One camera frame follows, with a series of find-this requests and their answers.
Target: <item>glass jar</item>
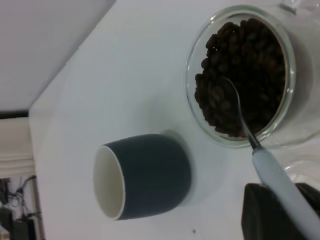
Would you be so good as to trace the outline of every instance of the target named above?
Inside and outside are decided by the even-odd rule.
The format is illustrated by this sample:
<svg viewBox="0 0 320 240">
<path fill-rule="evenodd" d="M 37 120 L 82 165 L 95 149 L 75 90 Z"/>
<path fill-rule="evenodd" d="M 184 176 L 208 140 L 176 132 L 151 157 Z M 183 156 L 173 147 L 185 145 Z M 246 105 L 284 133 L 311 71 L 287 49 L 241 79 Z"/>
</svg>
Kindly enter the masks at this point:
<svg viewBox="0 0 320 240">
<path fill-rule="evenodd" d="M 320 131 L 320 39 L 317 5 L 297 8 L 290 4 L 256 7 L 236 5 L 212 16 L 199 30 L 187 57 L 185 91 L 192 114 L 202 131 L 214 142 L 229 148 L 249 146 L 247 138 L 230 137 L 215 131 L 205 120 L 194 98 L 194 77 L 201 73 L 206 57 L 206 42 L 227 22 L 256 18 L 266 24 L 277 37 L 285 61 L 285 87 L 282 100 L 272 120 L 260 132 L 258 140 L 265 147 L 283 147 L 306 141 Z"/>
</svg>

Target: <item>wall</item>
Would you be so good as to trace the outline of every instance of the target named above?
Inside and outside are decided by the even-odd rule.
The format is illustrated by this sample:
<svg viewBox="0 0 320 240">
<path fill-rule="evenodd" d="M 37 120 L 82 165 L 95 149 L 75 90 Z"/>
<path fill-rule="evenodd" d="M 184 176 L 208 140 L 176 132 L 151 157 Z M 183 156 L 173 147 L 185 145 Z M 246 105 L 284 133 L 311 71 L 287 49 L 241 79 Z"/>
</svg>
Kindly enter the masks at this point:
<svg viewBox="0 0 320 240">
<path fill-rule="evenodd" d="M 0 111 L 29 109 L 113 3 L 0 1 Z"/>
</svg>

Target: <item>table surface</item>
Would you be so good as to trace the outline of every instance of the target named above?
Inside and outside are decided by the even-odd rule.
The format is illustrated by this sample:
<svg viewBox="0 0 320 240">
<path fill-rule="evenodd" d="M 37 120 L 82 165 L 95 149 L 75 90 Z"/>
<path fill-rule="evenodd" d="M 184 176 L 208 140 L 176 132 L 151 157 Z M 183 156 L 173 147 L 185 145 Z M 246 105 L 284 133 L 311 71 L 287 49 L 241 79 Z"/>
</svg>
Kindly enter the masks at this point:
<svg viewBox="0 0 320 240">
<path fill-rule="evenodd" d="M 183 91 L 185 60 L 198 29 L 220 9 L 240 3 L 250 4 L 114 4 L 29 112 L 47 240 L 243 239 L 244 187 L 260 182 L 252 151 L 212 143 L 193 120 Z M 109 220 L 94 192 L 95 151 L 149 133 L 184 142 L 193 171 L 188 201 L 157 216 Z M 285 152 L 318 149 L 308 146 Z"/>
</svg>

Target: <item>spoon handle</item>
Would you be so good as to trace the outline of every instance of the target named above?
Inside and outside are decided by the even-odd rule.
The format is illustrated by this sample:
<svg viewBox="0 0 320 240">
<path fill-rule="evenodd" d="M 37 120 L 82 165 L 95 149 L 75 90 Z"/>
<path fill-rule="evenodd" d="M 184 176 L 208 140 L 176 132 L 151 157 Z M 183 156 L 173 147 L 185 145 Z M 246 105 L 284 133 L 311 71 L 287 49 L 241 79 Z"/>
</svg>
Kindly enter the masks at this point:
<svg viewBox="0 0 320 240">
<path fill-rule="evenodd" d="M 261 180 L 276 195 L 297 229 L 308 240 L 320 239 L 320 219 L 290 180 L 274 155 L 263 147 L 253 151 L 253 165 Z"/>
</svg>

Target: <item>ceramic cup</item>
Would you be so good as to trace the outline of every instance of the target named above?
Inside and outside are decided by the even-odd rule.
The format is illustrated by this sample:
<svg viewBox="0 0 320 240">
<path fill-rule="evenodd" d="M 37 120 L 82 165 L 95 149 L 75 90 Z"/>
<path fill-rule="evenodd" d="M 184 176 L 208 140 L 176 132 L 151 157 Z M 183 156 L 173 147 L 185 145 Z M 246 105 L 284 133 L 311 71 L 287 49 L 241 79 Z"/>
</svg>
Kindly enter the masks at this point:
<svg viewBox="0 0 320 240">
<path fill-rule="evenodd" d="M 187 155 L 167 136 L 129 137 L 102 145 L 95 155 L 95 194 L 113 220 L 170 211 L 183 201 L 190 185 Z"/>
</svg>

